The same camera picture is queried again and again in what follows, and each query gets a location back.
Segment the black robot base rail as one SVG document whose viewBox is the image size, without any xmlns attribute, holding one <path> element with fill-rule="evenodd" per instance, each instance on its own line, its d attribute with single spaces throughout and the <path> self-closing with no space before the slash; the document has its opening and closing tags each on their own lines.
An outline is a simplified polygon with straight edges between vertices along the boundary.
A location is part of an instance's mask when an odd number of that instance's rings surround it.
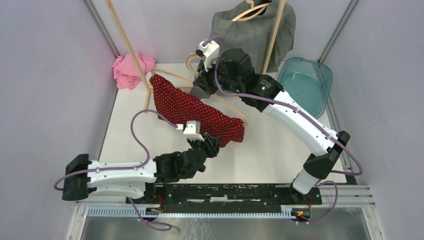
<svg viewBox="0 0 424 240">
<path fill-rule="evenodd" d="M 301 194 L 289 184 L 153 184 L 135 204 L 159 205 L 167 214 L 267 214 L 281 206 L 322 205 L 317 187 Z"/>
</svg>

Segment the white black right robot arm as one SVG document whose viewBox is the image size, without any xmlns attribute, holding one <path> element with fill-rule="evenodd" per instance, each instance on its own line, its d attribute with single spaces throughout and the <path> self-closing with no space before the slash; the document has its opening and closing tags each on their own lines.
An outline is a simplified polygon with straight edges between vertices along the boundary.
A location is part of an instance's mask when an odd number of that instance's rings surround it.
<svg viewBox="0 0 424 240">
<path fill-rule="evenodd" d="M 310 190 L 334 172 L 334 165 L 345 151 L 351 136 L 336 132 L 321 124 L 290 96 L 274 78 L 258 74 L 250 56 L 241 48 L 231 48 L 219 54 L 217 50 L 197 49 L 200 63 L 194 88 L 209 97 L 216 92 L 233 94 L 242 102 L 286 126 L 309 148 L 311 154 L 293 180 L 289 199 L 302 204 Z"/>
</svg>

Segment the wooden clothes rack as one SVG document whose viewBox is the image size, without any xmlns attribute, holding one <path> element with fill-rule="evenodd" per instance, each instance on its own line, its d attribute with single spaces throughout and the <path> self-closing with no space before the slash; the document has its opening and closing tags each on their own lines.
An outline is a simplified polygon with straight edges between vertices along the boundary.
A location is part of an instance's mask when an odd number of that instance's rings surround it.
<svg viewBox="0 0 424 240">
<path fill-rule="evenodd" d="M 209 39 L 223 0 L 106 0 L 121 53 L 139 53 L 160 63 L 180 63 Z"/>
</svg>

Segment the pink cloth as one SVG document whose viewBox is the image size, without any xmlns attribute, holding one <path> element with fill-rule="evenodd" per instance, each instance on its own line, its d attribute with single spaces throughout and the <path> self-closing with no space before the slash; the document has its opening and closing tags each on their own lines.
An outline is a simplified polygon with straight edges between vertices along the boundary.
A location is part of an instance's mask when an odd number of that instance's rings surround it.
<svg viewBox="0 0 424 240">
<path fill-rule="evenodd" d="M 145 74 L 149 73 L 156 67 L 157 61 L 154 58 L 140 55 L 137 52 L 135 53 L 135 56 Z M 113 78 L 117 82 L 118 89 L 132 90 L 142 81 L 136 64 L 133 62 L 130 54 L 118 56 L 114 61 L 112 68 Z"/>
</svg>

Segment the grey pleated skirt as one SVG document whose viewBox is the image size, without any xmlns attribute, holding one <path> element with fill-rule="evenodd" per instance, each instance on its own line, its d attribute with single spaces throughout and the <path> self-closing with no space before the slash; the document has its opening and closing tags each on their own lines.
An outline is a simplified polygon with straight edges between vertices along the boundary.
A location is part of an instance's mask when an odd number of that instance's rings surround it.
<svg viewBox="0 0 424 240">
<path fill-rule="evenodd" d="M 247 21 L 232 21 L 248 9 L 248 5 L 242 2 L 233 9 L 216 12 L 210 37 L 204 41 L 217 42 L 219 54 L 229 49 L 242 49 L 250 56 L 257 74 L 276 72 L 294 45 L 295 11 L 282 0 L 272 0 L 264 14 Z"/>
</svg>

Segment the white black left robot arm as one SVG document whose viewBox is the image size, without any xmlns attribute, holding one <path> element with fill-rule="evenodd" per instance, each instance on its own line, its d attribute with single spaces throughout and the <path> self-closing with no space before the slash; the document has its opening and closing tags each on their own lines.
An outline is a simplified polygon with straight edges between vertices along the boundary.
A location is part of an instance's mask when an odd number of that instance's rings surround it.
<svg viewBox="0 0 424 240">
<path fill-rule="evenodd" d="M 158 195 L 156 183 L 177 183 L 192 179 L 206 170 L 208 158 L 218 155 L 222 139 L 201 134 L 202 140 L 188 140 L 186 151 L 164 153 L 139 162 L 100 162 L 89 155 L 77 155 L 65 168 L 65 175 L 54 188 L 62 192 L 64 201 L 80 201 L 90 196 L 141 199 L 149 204 Z"/>
</svg>

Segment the wooden clothes hanger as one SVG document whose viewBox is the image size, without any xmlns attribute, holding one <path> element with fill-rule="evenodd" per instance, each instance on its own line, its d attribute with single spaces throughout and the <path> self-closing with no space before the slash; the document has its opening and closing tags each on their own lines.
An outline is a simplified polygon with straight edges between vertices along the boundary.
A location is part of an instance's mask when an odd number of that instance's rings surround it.
<svg viewBox="0 0 424 240">
<path fill-rule="evenodd" d="M 266 11 L 268 5 L 271 3 L 271 0 L 261 0 L 258 4 L 256 4 L 253 0 L 245 0 L 245 2 L 250 6 L 250 8 L 235 16 L 231 20 L 232 22 L 248 21 L 263 14 Z"/>
</svg>

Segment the teal plastic basket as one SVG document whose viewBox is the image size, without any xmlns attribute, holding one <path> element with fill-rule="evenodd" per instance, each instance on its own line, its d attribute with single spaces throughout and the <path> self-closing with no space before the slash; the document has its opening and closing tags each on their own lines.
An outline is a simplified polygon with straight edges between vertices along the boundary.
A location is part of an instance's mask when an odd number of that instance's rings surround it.
<svg viewBox="0 0 424 240">
<path fill-rule="evenodd" d="M 329 98 L 333 72 L 323 63 L 302 57 L 287 59 L 278 82 L 314 118 L 320 118 Z"/>
</svg>

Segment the red polka dot cloth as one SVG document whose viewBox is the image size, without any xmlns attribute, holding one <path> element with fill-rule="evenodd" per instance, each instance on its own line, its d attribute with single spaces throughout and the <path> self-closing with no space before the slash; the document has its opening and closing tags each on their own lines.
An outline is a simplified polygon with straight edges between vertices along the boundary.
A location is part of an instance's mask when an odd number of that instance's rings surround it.
<svg viewBox="0 0 424 240">
<path fill-rule="evenodd" d="M 153 75 L 149 82 L 153 88 L 156 111 L 171 123 L 176 125 L 198 121 L 202 133 L 221 138 L 222 148 L 230 142 L 244 141 L 245 127 L 240 118 L 223 114 L 195 96 L 176 88 L 169 80 L 158 74 Z"/>
</svg>

